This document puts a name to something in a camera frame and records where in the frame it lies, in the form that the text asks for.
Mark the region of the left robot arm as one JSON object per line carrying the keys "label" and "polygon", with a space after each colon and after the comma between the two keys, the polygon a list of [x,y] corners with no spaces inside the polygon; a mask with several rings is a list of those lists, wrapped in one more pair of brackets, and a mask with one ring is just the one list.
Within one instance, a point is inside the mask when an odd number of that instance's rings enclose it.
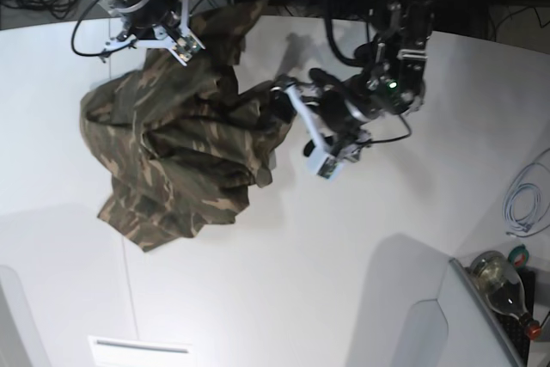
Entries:
{"label": "left robot arm", "polygon": [[[426,44],[432,33],[434,0],[322,0],[322,21],[334,57],[356,74],[346,80],[321,68],[309,71],[299,95],[306,112],[321,119],[328,143],[370,147],[412,136],[405,117],[425,101]],[[351,56],[339,48],[334,17],[355,15],[364,22],[366,41]]]}

